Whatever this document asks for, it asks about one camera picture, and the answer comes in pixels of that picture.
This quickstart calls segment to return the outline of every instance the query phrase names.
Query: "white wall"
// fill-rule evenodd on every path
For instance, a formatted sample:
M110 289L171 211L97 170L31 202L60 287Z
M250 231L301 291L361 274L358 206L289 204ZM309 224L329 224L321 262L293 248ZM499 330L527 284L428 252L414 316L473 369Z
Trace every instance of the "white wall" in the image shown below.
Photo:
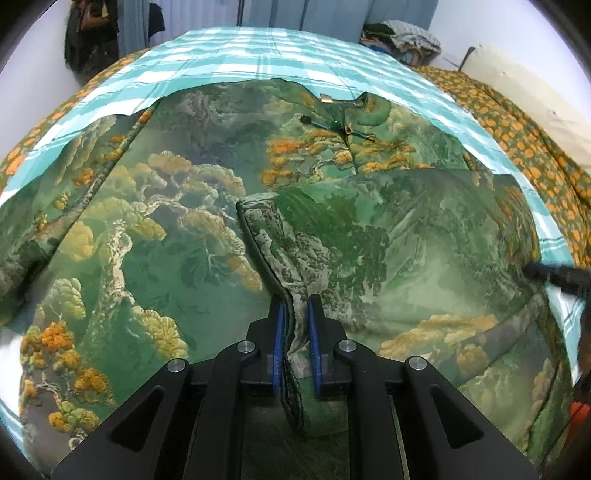
M29 29L0 72L0 160L81 87L64 61L69 8L70 0L57 0Z
M591 84L558 32L528 0L439 0L429 29L457 69L470 46L489 44L548 82L591 122Z

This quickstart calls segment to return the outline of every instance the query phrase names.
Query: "curtain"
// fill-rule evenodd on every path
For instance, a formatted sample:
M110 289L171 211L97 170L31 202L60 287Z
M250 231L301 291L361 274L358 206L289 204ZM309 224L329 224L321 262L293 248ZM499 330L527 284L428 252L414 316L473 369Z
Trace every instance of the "curtain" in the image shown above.
M357 43L363 24L404 20L426 30L437 0L244 0L242 25L304 30Z
M238 19L239 0L151 0L162 8L166 30L156 33L150 45L160 45L189 30L232 27Z
M119 58L148 47L149 11L150 0L119 0Z

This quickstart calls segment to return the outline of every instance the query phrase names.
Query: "green patterned blanket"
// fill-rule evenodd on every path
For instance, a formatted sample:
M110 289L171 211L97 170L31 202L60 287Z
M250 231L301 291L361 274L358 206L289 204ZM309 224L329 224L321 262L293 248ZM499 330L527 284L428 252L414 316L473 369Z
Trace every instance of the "green patterned blanket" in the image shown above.
M312 398L310 293L380 355L428 357L536 465L561 446L570 368L521 275L540 255L521 190L377 95L176 92L91 124L0 223L0 313L24 333L21 421L43 472L163 362L242 339L274 293L288 382L282 407L249 413L245 478L343 477L343 403Z

